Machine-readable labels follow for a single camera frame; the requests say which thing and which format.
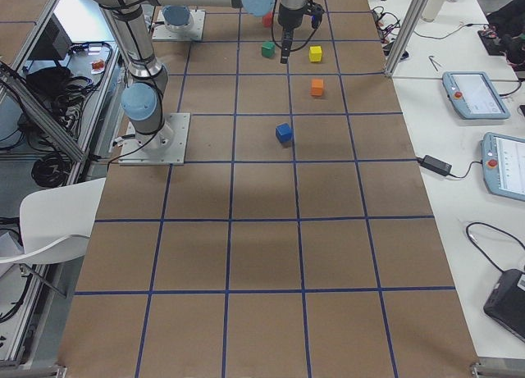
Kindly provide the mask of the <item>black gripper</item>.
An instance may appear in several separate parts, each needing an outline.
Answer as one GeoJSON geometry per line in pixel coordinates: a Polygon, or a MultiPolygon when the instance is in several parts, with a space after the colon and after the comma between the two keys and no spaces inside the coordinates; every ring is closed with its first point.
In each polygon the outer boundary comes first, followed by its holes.
{"type": "Polygon", "coordinates": [[[286,64],[290,57],[294,29],[301,26],[304,15],[310,17],[311,26],[316,30],[322,23],[324,7],[314,0],[280,0],[278,23],[282,26],[280,63],[286,64]]]}

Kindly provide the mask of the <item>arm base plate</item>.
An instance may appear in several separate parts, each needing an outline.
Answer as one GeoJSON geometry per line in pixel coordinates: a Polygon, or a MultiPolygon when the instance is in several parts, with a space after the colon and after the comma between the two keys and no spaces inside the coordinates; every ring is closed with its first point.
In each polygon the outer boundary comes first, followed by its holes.
{"type": "MultiPolygon", "coordinates": [[[[121,147],[120,165],[183,165],[189,133],[191,115],[189,113],[169,113],[165,115],[165,124],[151,142],[149,137],[138,135],[126,139],[121,147]]],[[[135,128],[129,121],[127,134],[135,135],[135,128]]]]}
{"type": "Polygon", "coordinates": [[[188,10],[171,13],[165,7],[153,24],[152,40],[157,42],[201,42],[205,10],[188,10]]]}

